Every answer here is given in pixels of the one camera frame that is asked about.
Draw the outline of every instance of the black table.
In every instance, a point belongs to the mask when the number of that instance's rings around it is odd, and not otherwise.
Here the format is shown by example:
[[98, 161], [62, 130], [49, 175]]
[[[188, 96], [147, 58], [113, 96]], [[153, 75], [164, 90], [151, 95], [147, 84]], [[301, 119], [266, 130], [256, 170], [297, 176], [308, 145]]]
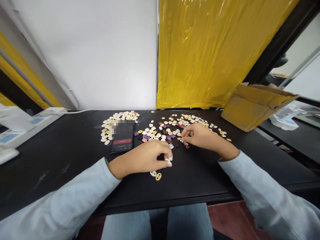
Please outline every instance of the black table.
[[299, 127], [293, 131], [285, 131], [274, 126], [270, 119], [264, 121], [259, 129], [291, 150], [298, 151], [320, 164], [320, 129], [296, 118], [294, 121]]
[[[64, 115], [19, 146], [20, 155], [0, 165], [0, 219], [55, 191], [102, 157], [112, 160], [110, 146], [101, 139], [103, 120], [121, 111], [90, 111]], [[214, 123], [232, 143], [289, 191], [298, 195], [319, 192], [320, 178], [256, 131], [245, 133], [220, 117], [221, 111], [138, 111], [136, 130], [163, 122], [171, 114], [193, 114]], [[174, 145], [180, 144], [177, 139]], [[134, 146], [142, 141], [134, 138]], [[241, 199], [217, 163], [219, 156], [191, 146], [173, 149], [173, 167], [161, 171], [156, 181], [150, 173], [129, 175], [99, 206], [95, 214], [111, 214], [197, 202], [228, 202]]]

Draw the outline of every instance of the smartphone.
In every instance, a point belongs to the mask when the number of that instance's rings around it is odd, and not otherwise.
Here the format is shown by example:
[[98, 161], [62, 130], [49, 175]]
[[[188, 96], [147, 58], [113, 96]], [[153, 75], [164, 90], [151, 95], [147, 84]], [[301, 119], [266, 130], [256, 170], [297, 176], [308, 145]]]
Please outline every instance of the smartphone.
[[114, 137], [110, 148], [110, 153], [127, 152], [133, 148], [133, 133], [135, 123], [132, 120], [119, 120], [112, 126], [112, 136]]

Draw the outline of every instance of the person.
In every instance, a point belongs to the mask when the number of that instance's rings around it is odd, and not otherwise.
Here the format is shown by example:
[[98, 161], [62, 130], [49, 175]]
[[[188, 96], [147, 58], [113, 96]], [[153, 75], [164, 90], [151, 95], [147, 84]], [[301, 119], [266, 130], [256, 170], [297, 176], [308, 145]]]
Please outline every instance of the person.
[[[186, 126], [183, 141], [216, 151], [219, 164], [241, 192], [255, 222], [277, 239], [319, 239], [320, 211], [280, 186], [230, 142], [200, 123]], [[164, 153], [166, 161], [158, 161]], [[174, 163], [168, 144], [148, 141], [110, 163], [100, 159], [55, 192], [0, 222], [1, 239], [71, 239], [123, 177]], [[102, 239], [151, 239], [148, 211], [106, 217]], [[205, 203], [170, 208], [167, 239], [213, 239]]]

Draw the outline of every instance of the button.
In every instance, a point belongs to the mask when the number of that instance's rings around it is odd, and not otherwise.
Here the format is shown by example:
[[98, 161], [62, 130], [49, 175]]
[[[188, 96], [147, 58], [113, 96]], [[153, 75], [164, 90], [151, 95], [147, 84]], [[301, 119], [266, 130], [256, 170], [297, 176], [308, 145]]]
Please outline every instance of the button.
[[158, 173], [158, 174], [156, 175], [156, 180], [159, 181], [159, 180], [161, 179], [161, 176], [162, 176], [162, 174], [161, 174], [161, 173]]

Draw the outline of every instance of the left hand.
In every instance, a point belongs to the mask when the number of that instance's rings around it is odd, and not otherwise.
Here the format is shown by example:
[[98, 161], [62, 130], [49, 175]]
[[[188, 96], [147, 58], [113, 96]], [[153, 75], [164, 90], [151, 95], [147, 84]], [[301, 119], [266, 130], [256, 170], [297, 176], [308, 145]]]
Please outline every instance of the left hand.
[[[170, 161], [158, 161], [157, 156], [164, 153]], [[131, 151], [115, 158], [108, 163], [110, 172], [118, 179], [131, 173], [152, 172], [161, 168], [172, 167], [172, 151], [168, 143], [147, 141]]]

